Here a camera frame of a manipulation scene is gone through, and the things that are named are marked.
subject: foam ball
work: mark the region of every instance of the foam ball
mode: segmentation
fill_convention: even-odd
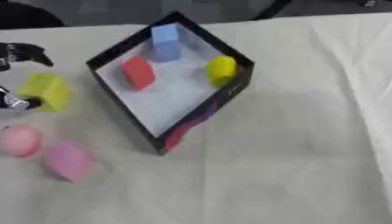
[[[16,124],[0,133],[0,150],[24,158],[34,154],[41,144],[42,133],[27,124]]]
[[[46,165],[61,177],[72,182],[80,180],[91,165],[91,157],[70,142],[54,145],[45,155]]]

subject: black box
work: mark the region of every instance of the black box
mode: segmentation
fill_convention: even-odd
[[[218,52],[233,57],[238,64],[239,70],[230,82],[228,82],[224,87],[217,89],[216,92],[213,92],[213,94],[203,100],[202,103],[195,105],[191,112],[181,116],[177,122],[162,131],[162,133],[153,134],[126,105],[126,102],[122,97],[120,97],[120,94],[118,94],[120,92],[110,87],[110,85],[102,78],[102,76],[99,75],[99,72],[97,71],[112,61],[118,59],[119,57],[122,57],[131,49],[143,44],[146,41],[149,41],[149,39],[151,39],[151,27],[172,23],[177,23],[178,25],[181,25],[181,27],[185,27],[191,33],[201,38],[203,42],[208,43],[210,46],[216,49]],[[155,24],[147,26],[129,38],[126,38],[122,42],[95,56],[87,62],[87,65],[103,89],[105,89],[109,96],[129,116],[130,120],[137,126],[141,133],[153,145],[153,147],[160,154],[165,154],[174,144],[176,144],[180,136],[185,134],[191,127],[205,121],[208,117],[213,115],[218,109],[231,101],[250,83],[255,63],[220,39],[216,38],[210,32],[206,31],[190,19],[183,16],[181,13],[173,12]]]

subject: foam cube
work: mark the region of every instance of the foam cube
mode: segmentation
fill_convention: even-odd
[[[125,79],[136,91],[146,88],[155,80],[151,65],[141,56],[125,61],[122,70]]]
[[[176,24],[164,24],[151,28],[155,58],[158,62],[179,60],[179,30]]]
[[[226,85],[235,75],[235,71],[236,62],[228,56],[215,57],[206,66],[208,81],[216,88]]]
[[[58,75],[51,73],[32,74],[17,93],[26,97],[38,97],[42,101],[39,109],[61,111],[68,103],[70,91]]]
[[[60,142],[44,155],[44,162],[61,177],[75,182],[87,174],[91,157],[73,143]]]

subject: white tablecloth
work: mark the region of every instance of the white tablecloth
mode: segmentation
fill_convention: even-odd
[[[0,82],[62,75],[59,113],[1,112],[2,125],[43,130],[43,150],[0,158],[7,224],[390,223],[392,14],[279,18],[206,28],[256,61],[251,86],[164,157],[98,87],[84,62],[142,26],[0,31],[44,46],[56,63],[15,65]],[[41,155],[70,139],[94,156],[78,183]]]

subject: ball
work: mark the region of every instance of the ball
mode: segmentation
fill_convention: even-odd
[[[34,154],[41,144],[42,133],[27,124],[12,125],[0,132],[0,151],[24,158]]]

